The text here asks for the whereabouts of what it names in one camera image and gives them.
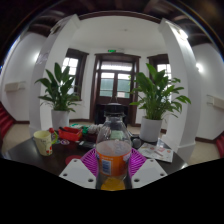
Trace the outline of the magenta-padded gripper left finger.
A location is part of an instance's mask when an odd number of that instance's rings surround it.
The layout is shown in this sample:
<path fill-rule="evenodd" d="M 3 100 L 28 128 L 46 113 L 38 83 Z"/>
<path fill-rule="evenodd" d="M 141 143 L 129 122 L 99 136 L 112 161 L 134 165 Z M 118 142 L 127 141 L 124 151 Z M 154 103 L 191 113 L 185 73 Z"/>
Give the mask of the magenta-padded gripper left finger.
<path fill-rule="evenodd" d="M 96 151 L 91 149 L 81 159 L 72 159 L 60 177 L 84 188 L 94 189 L 98 174 Z"/>

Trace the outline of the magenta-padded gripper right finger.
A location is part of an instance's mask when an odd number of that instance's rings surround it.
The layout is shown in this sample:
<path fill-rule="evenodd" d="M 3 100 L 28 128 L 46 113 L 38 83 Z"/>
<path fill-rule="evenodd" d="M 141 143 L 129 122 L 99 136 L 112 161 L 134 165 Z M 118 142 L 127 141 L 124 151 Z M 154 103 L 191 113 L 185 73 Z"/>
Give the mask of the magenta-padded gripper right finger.
<path fill-rule="evenodd" d="M 165 177 L 167 173 L 155 159 L 146 159 L 132 149 L 129 159 L 129 177 L 133 188 L 140 188 Z"/>

